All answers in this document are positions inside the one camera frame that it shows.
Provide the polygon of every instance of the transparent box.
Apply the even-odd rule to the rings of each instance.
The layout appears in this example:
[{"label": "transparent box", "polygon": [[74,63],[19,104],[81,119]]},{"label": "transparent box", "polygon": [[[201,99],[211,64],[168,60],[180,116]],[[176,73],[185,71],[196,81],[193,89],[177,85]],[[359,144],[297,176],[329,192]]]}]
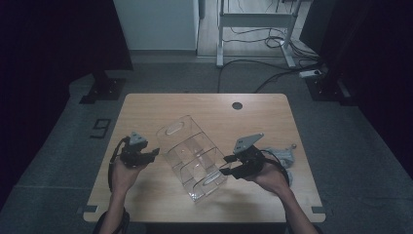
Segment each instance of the transparent box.
[{"label": "transparent box", "polygon": [[194,202],[211,194],[227,176],[219,172],[229,168],[224,155],[195,123],[183,116],[157,131],[157,138],[173,172]]}]

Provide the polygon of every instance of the hand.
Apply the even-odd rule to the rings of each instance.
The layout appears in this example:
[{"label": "hand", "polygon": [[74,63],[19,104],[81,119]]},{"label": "hand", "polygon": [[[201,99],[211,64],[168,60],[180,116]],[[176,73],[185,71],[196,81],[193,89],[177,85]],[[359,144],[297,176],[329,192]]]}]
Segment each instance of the hand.
[{"label": "hand", "polygon": [[140,165],[135,168],[127,168],[119,157],[115,159],[115,167],[112,175],[112,193],[126,195],[128,190],[136,182],[140,171],[148,165]]},{"label": "hand", "polygon": [[[265,155],[265,157],[271,160],[277,160],[274,156]],[[261,172],[256,175],[247,176],[244,179],[253,181],[265,190],[276,193],[278,196],[289,190],[288,183],[285,181],[285,177],[282,175],[280,169],[269,163],[264,163]]]}]

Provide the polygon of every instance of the dark curtain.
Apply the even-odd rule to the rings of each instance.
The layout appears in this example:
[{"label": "dark curtain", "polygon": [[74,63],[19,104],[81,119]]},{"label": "dark curtain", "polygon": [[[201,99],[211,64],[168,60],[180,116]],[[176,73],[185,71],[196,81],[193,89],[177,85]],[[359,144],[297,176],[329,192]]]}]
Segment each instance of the dark curtain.
[{"label": "dark curtain", "polygon": [[112,0],[0,1],[2,201],[41,148],[70,82],[132,69]]}]

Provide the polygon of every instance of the wooden table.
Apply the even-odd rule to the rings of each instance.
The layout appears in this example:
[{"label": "wooden table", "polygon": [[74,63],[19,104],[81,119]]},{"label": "wooden table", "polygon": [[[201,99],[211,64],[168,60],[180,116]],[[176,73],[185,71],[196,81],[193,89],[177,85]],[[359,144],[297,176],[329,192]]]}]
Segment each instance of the wooden table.
[{"label": "wooden table", "polygon": [[[240,102],[240,110],[232,107]],[[239,137],[264,133],[254,145],[277,149],[297,145],[295,163],[289,169],[294,177],[291,189],[312,222],[323,222],[319,193],[303,144],[285,95],[238,94],[133,94],[125,99],[107,147],[88,206],[95,213],[84,213],[86,221],[97,221],[108,209],[110,191],[107,169],[119,142],[132,131],[149,141],[147,149],[159,147],[156,132],[184,115],[191,115],[224,155],[232,154]],[[285,222],[280,199],[253,182],[232,176],[219,189],[194,203],[163,156],[158,156],[139,175],[127,196],[125,207],[131,221],[139,222]]]}]

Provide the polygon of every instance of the power strip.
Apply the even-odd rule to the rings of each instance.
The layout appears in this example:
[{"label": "power strip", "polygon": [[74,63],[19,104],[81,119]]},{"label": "power strip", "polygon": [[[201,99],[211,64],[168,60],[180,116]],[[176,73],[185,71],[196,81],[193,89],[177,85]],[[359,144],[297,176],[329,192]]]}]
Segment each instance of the power strip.
[{"label": "power strip", "polygon": [[321,71],[317,70],[310,70],[310,71],[302,71],[299,73],[300,78],[316,78],[321,76]]}]

